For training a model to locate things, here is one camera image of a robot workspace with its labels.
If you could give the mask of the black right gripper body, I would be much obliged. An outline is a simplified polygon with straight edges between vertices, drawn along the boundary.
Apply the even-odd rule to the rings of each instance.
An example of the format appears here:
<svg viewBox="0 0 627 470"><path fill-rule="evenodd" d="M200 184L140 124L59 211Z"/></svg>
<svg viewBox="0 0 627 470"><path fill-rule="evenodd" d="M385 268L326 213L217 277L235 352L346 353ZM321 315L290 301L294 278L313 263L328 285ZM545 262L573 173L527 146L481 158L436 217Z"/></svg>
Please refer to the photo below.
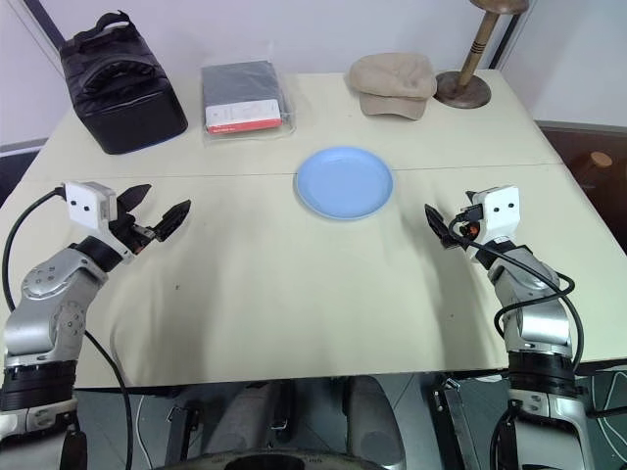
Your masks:
<svg viewBox="0 0 627 470"><path fill-rule="evenodd" d="M483 206L473 205L461 210L456 216L456 225L463 240L475 241L480 233L480 222L483 220Z"/></svg>

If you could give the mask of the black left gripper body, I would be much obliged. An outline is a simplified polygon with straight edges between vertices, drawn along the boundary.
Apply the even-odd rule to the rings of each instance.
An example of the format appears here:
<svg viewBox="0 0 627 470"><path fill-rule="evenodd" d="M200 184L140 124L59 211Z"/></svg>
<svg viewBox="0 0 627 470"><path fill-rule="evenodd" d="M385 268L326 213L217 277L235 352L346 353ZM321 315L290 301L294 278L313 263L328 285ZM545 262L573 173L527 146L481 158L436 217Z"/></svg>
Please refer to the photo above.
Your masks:
<svg viewBox="0 0 627 470"><path fill-rule="evenodd" d="M138 225L136 218L130 213L123 213L116 220L110 221L109 229L133 255L138 255L156 238L152 228Z"/></svg>

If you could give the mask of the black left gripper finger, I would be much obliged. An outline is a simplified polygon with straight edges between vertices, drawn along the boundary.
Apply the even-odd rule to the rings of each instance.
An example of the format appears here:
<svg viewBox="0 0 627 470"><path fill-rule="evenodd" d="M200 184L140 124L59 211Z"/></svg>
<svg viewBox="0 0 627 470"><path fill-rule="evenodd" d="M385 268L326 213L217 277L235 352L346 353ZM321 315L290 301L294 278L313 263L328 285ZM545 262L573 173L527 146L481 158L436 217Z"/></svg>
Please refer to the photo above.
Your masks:
<svg viewBox="0 0 627 470"><path fill-rule="evenodd" d="M161 221L152 228L155 238L159 242L165 242L165 240L183 223L190 211L190 207L190 200L186 200L172 206L162 216Z"/></svg>
<svg viewBox="0 0 627 470"><path fill-rule="evenodd" d="M132 186L117 196L118 215L132 212L139 206L151 189L151 184Z"/></svg>

